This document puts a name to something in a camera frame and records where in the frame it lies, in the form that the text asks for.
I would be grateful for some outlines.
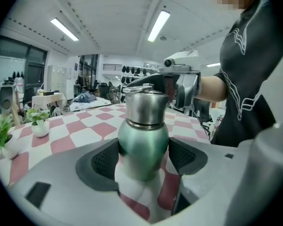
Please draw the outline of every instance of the fluorescent light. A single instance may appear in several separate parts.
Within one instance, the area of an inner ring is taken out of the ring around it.
[[[160,30],[163,28],[165,23],[167,22],[168,18],[170,17],[170,13],[167,11],[162,10],[152,28],[152,31],[149,35],[148,41],[154,42],[156,37],[158,36]]]
[[[211,64],[211,65],[207,65],[207,67],[213,67],[213,66],[219,66],[220,63],[217,63],[217,64]]]
[[[66,34],[69,38],[71,38],[73,41],[78,41],[79,39],[75,37],[59,20],[52,19],[51,23],[54,24],[56,27],[58,27],[64,34]]]

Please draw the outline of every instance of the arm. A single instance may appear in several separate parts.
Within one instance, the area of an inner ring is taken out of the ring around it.
[[[227,99],[226,83],[219,77],[219,74],[214,76],[201,78],[201,93],[197,96],[200,100],[209,102],[219,102]]]

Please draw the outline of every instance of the black shirt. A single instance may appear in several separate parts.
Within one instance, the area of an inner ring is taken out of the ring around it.
[[[237,147],[275,119],[259,89],[283,57],[283,27],[269,0],[254,0],[227,34],[215,76],[227,84],[226,113],[211,143]]]

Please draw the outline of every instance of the potted plant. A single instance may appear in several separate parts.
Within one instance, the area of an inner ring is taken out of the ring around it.
[[[27,110],[26,119],[32,122],[32,131],[36,137],[44,137],[49,133],[49,122],[45,120],[47,118],[49,118],[49,110]]]
[[[17,146],[12,141],[13,135],[8,134],[12,124],[11,122],[11,115],[3,116],[0,114],[0,149],[2,155],[8,159],[12,159],[18,154]]]

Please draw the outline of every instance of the checkered table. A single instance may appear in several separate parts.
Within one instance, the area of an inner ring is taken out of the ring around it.
[[[33,166],[52,154],[116,138],[125,118],[126,105],[119,104],[49,118],[50,132],[43,138],[33,135],[31,123],[11,128],[9,132],[20,152],[16,158],[9,160],[0,151],[0,178],[3,184],[12,186]],[[170,137],[209,143],[196,118],[167,109],[165,123]],[[121,199],[151,223],[170,216],[179,187],[179,176],[167,153],[157,176],[147,183],[128,178],[121,160],[116,166],[115,180],[119,183]]]

